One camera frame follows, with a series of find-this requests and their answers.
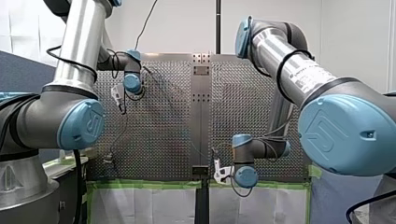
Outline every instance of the wire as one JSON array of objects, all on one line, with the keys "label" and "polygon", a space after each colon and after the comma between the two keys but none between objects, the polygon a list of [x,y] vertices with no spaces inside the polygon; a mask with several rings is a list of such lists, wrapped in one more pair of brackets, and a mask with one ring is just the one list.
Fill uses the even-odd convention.
[{"label": "wire", "polygon": [[117,55],[116,51],[112,49],[107,49],[107,50],[113,53],[113,55],[111,55],[111,63],[113,64],[113,71],[111,71],[111,77],[113,77],[113,79],[116,79],[119,76],[119,71],[120,71],[120,58],[119,55]]},{"label": "wire", "polygon": [[241,197],[241,198],[246,198],[246,197],[248,197],[248,196],[250,195],[251,191],[253,191],[253,188],[250,188],[249,191],[248,191],[248,193],[245,194],[245,195],[239,193],[239,192],[236,190],[235,186],[233,185],[233,182],[235,181],[235,179],[233,178],[233,168],[234,168],[234,167],[235,167],[235,164],[233,165],[233,167],[231,167],[231,169],[230,169],[230,174],[228,175],[228,177],[231,178],[231,188],[233,188],[233,192],[235,192],[239,197]]},{"label": "wire", "polygon": [[110,146],[110,153],[111,153],[111,156],[112,156],[112,162],[111,163],[113,164],[113,168],[116,171],[117,179],[120,179],[121,176],[120,176],[119,168],[117,167],[117,163],[115,161],[115,159],[116,159],[115,155],[116,154],[114,153],[113,149],[114,149],[114,146],[120,141],[120,138],[125,134],[126,130],[128,129],[128,120],[129,120],[129,118],[128,118],[128,115],[127,115],[126,119],[125,119],[125,126],[124,126],[123,130],[116,137],[116,139],[114,139],[113,143]]},{"label": "wire", "polygon": [[284,127],[286,127],[286,125],[288,125],[290,123],[290,120],[293,117],[293,112],[294,112],[294,105],[291,105],[291,112],[290,112],[288,118],[285,120],[285,122],[282,125],[280,125],[277,129],[272,130],[269,133],[265,133],[264,136],[269,136],[271,134],[277,133],[280,130],[282,130]]},{"label": "wire", "polygon": [[362,201],[362,202],[360,202],[360,203],[356,203],[355,205],[351,206],[350,208],[348,208],[348,209],[346,210],[346,220],[347,220],[350,224],[352,224],[352,220],[351,220],[351,218],[350,218],[350,214],[351,214],[354,210],[356,210],[356,209],[358,209],[358,208],[360,208],[360,207],[362,207],[362,206],[364,206],[364,205],[366,205],[366,204],[378,202],[378,201],[387,199],[387,198],[389,198],[389,197],[391,197],[391,196],[395,196],[395,195],[396,195],[396,190],[391,191],[391,192],[388,192],[388,193],[385,193],[385,194],[381,194],[381,195],[375,196],[375,197],[373,197],[373,198],[371,198],[371,199],[364,200],[364,201]]},{"label": "wire", "polygon": [[81,215],[81,203],[82,203],[82,165],[81,165],[81,157],[79,155],[79,151],[77,149],[74,149],[73,153],[75,156],[76,170],[77,170],[77,202],[76,202],[75,219],[73,224],[78,224]]},{"label": "wire", "polygon": [[[261,141],[261,142],[264,144],[264,158],[265,158],[266,160],[268,160],[268,161],[270,161],[270,162],[277,162],[277,160],[279,160],[279,156],[277,155],[276,150],[274,149],[274,147],[271,145],[271,143],[270,143],[269,141],[273,141],[273,142],[286,142],[286,139],[285,139],[285,140],[275,140],[275,139],[264,138],[264,137],[262,137],[262,138],[255,138],[255,139]],[[273,161],[266,157],[266,156],[267,156],[267,148],[268,148],[268,147],[272,150],[272,152],[273,152],[274,155],[275,155],[275,159],[274,159]]]},{"label": "wire", "polygon": [[143,29],[142,29],[142,31],[140,32],[140,35],[139,35],[139,36],[137,37],[137,39],[136,39],[136,45],[134,46],[134,50],[137,50],[137,46],[139,45],[140,36],[142,36],[142,34],[145,32],[146,26],[147,26],[148,21],[149,21],[149,17],[151,16],[151,13],[152,13],[152,11],[153,11],[154,8],[155,8],[155,5],[157,5],[157,2],[158,2],[158,0],[155,0],[154,3],[152,4],[151,10],[149,11],[148,16],[146,17],[145,24],[143,25]]},{"label": "wire", "polygon": [[[167,95],[166,95],[166,92],[163,90],[163,88],[161,88],[161,85],[160,85],[160,83],[159,83],[159,81],[154,77],[154,73],[153,72],[151,72],[146,66],[143,66],[143,69],[145,69],[147,72],[148,72],[148,74],[151,76],[151,78],[155,81],[155,83],[158,85],[158,87],[160,88],[160,90],[164,93],[164,96],[166,97],[166,99],[168,100],[168,103],[169,103],[169,106],[171,107],[171,110],[173,111],[173,113],[176,115],[177,113],[176,113],[176,110],[173,108],[173,105],[172,105],[172,103],[171,103],[171,101],[169,100],[169,98],[167,97]],[[206,156],[205,154],[203,154],[200,150],[198,150],[197,149],[197,147],[195,146],[195,144],[191,141],[191,146],[192,146],[192,149],[194,150],[194,151],[196,151],[198,154],[200,154],[201,156],[203,156],[204,158],[206,158],[207,160],[209,160],[209,157],[208,156]]]},{"label": "wire", "polygon": [[141,99],[143,99],[143,97],[145,96],[145,94],[146,94],[146,87],[145,86],[143,86],[142,87],[142,92],[140,93],[140,95],[138,95],[138,97],[136,98],[136,99],[134,99],[134,98],[132,98],[130,95],[128,95],[128,93],[126,93],[125,92],[125,94],[126,94],[126,97],[128,97],[130,100],[132,100],[132,101],[140,101]]},{"label": "wire", "polygon": [[58,55],[52,53],[52,51],[54,51],[56,49],[60,49],[61,47],[62,47],[62,45],[60,45],[58,47],[51,48],[51,49],[47,49],[48,55],[53,57],[53,58],[56,58],[56,59],[58,59],[58,60],[60,60],[62,62],[70,63],[70,64],[73,64],[73,65],[77,65],[77,66],[80,66],[80,67],[83,67],[83,68],[89,70],[92,73],[93,82],[96,82],[96,80],[98,79],[98,74],[96,73],[96,71],[93,68],[89,67],[88,65],[82,64],[82,63],[78,63],[78,62],[75,62],[75,61],[72,61],[72,60],[61,58]]}]

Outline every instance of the green tape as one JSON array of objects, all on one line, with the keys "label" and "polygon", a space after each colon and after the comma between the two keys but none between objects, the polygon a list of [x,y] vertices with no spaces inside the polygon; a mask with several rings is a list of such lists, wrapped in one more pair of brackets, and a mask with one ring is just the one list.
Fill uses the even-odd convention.
[{"label": "green tape", "polygon": [[321,178],[322,171],[316,165],[308,166],[309,176],[316,177],[317,179]]},{"label": "green tape", "polygon": [[198,189],[201,182],[161,182],[144,180],[110,180],[88,182],[89,189]]},{"label": "green tape", "polygon": [[[255,188],[265,188],[265,189],[309,189],[309,183],[282,183],[275,181],[259,181]],[[214,180],[210,182],[210,188],[216,189],[228,189],[231,186],[221,185],[216,183]]]}]

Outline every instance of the electrical cable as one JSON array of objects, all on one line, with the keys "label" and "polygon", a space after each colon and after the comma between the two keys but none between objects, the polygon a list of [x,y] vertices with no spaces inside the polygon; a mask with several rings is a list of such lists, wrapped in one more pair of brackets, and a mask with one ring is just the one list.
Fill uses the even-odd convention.
[{"label": "electrical cable", "polygon": [[236,190],[235,186],[233,185],[233,182],[235,181],[235,178],[233,177],[233,167],[230,169],[230,174],[228,175],[228,177],[231,178],[231,188],[233,189],[233,192],[236,193],[236,195],[238,195],[238,196],[241,197],[241,198],[246,198],[246,197],[248,197],[248,196],[250,195],[251,191],[253,191],[253,188],[250,188],[249,191],[248,191],[248,193],[245,194],[245,195],[239,193],[239,192]]},{"label": "electrical cable", "polygon": [[291,105],[291,112],[290,112],[288,118],[285,120],[285,122],[282,125],[280,125],[277,129],[272,130],[269,133],[265,133],[264,136],[268,136],[268,135],[271,135],[273,133],[277,133],[280,130],[282,130],[284,127],[286,127],[286,125],[288,125],[290,123],[290,120],[293,117],[293,112],[294,112],[294,105]]},{"label": "electrical cable", "polygon": [[283,90],[283,86],[282,86],[282,84],[280,83],[280,77],[281,77],[281,75],[282,75],[282,70],[283,70],[283,66],[285,66],[285,63],[288,61],[288,59],[290,59],[292,56],[296,55],[297,53],[304,53],[309,59],[312,60],[312,55],[311,55],[311,53],[310,53],[308,50],[305,50],[305,49],[296,49],[296,50],[292,51],[291,53],[287,54],[287,55],[283,58],[282,62],[279,64],[279,67],[277,68],[277,71],[276,71],[276,85],[277,85],[277,88],[279,89],[279,91],[280,91],[280,93],[282,94],[282,96],[283,96],[286,100],[288,100],[289,102],[291,102],[291,103],[293,103],[293,104],[294,104],[294,102],[289,98],[289,96],[288,96],[288,95],[285,93],[285,91]]},{"label": "electrical cable", "polygon": [[158,2],[158,0],[155,0],[154,3],[152,4],[151,10],[149,11],[148,16],[146,17],[145,24],[143,25],[143,29],[142,29],[142,31],[140,32],[139,36],[136,39],[136,45],[134,46],[134,50],[137,50],[137,46],[139,45],[140,36],[142,36],[142,34],[145,32],[145,29],[146,29],[146,26],[148,24],[148,21],[149,21],[149,18],[151,16],[151,13],[154,10],[155,5],[157,5],[157,2]]},{"label": "electrical cable", "polygon": [[82,165],[81,165],[81,157],[79,155],[79,151],[77,149],[74,149],[73,153],[75,156],[76,170],[77,170],[77,202],[76,202],[76,213],[73,224],[78,224],[81,215],[81,204],[82,204]]},{"label": "electrical cable", "polygon": [[[146,72],[148,72],[148,74],[151,76],[151,78],[154,80],[154,82],[158,85],[158,87],[160,88],[160,90],[163,92],[163,94],[165,95],[166,99],[168,100],[169,106],[171,107],[173,113],[176,115],[176,110],[174,109],[174,107],[172,106],[171,101],[168,99],[166,92],[163,90],[163,88],[161,88],[161,84],[159,83],[159,81],[154,77],[154,73],[152,73],[146,66],[143,66],[143,69],[146,70]],[[203,154],[200,150],[197,149],[197,147],[195,146],[195,144],[191,141],[191,146],[192,149],[194,151],[196,151],[198,154],[200,154],[202,157],[206,158],[207,160],[209,160],[209,157],[206,156],[205,154]]]},{"label": "electrical cable", "polygon": [[58,47],[51,48],[51,49],[47,49],[48,55],[53,57],[53,58],[56,58],[56,59],[58,59],[58,60],[60,60],[60,61],[62,61],[64,63],[70,63],[70,64],[77,65],[77,66],[80,66],[82,68],[85,68],[85,69],[89,70],[92,73],[93,82],[96,82],[96,80],[98,79],[98,74],[96,73],[96,70],[94,70],[93,68],[89,67],[88,65],[82,64],[82,63],[78,63],[78,62],[75,62],[75,61],[72,61],[72,60],[69,60],[69,59],[61,58],[60,56],[52,53],[52,51],[54,51],[56,49],[60,49],[61,47],[62,47],[62,45],[60,45]]},{"label": "electrical cable", "polygon": [[392,197],[392,196],[396,196],[396,190],[388,192],[388,193],[385,193],[385,194],[381,194],[381,195],[375,196],[375,197],[373,197],[371,199],[367,199],[367,200],[362,201],[360,203],[356,203],[355,205],[351,206],[350,208],[348,208],[346,210],[346,220],[348,221],[348,223],[352,224],[352,219],[350,218],[350,215],[353,213],[353,211],[355,211],[356,209],[358,209],[358,208],[360,208],[360,207],[362,207],[362,206],[364,206],[366,204],[378,202],[380,200],[387,199],[387,198]]},{"label": "electrical cable", "polygon": [[108,51],[112,52],[113,55],[111,55],[111,63],[113,64],[113,70],[111,71],[111,77],[113,77],[113,79],[116,79],[119,76],[119,70],[120,70],[120,58],[119,55],[117,55],[117,52],[112,50],[112,49],[107,49]]},{"label": "electrical cable", "polygon": [[146,94],[146,87],[142,87],[142,92],[140,92],[139,95],[137,95],[138,97],[136,99],[132,98],[128,93],[126,93],[126,97],[128,97],[130,100],[132,101],[140,101],[141,99],[143,99],[143,97]]}]

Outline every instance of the pegboard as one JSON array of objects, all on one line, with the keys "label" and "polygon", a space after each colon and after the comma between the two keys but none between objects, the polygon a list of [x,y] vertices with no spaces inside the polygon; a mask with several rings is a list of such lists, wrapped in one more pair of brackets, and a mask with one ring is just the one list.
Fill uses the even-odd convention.
[{"label": "pegboard", "polygon": [[97,155],[91,162],[89,179],[191,178],[190,57],[146,59],[142,65],[150,72],[142,69],[141,75],[145,96],[136,102],[127,100],[126,115],[120,113],[110,96],[123,73],[116,79],[111,71],[99,73],[95,87],[106,111],[106,126],[94,147]]},{"label": "pegboard", "polygon": [[[227,166],[233,161],[231,148],[233,135],[249,133],[253,136],[263,136],[265,134],[276,84],[271,78],[260,75],[248,60],[214,55],[211,65],[209,147],[214,147],[219,152],[221,165]],[[289,156],[276,162],[255,160],[255,168],[261,180],[307,181],[307,166],[310,160],[299,142],[298,114],[298,109],[294,108],[288,134],[291,144]]]},{"label": "pegboard", "polygon": [[[151,72],[142,69],[147,91],[141,101],[127,101],[124,116],[110,96],[123,73],[116,79],[111,72],[99,73],[95,87],[106,111],[106,126],[94,146],[90,180],[191,180],[194,164],[213,163],[210,148],[231,144],[236,133],[265,133],[275,83],[248,61],[206,55],[204,64],[203,58],[198,62],[199,55],[205,56],[144,55],[142,65]],[[208,75],[196,74],[203,67]],[[298,141],[297,113],[289,127],[290,155],[276,163],[256,160],[260,179],[306,181],[309,160]],[[231,165],[231,147],[223,144],[218,150],[222,165]]]}]

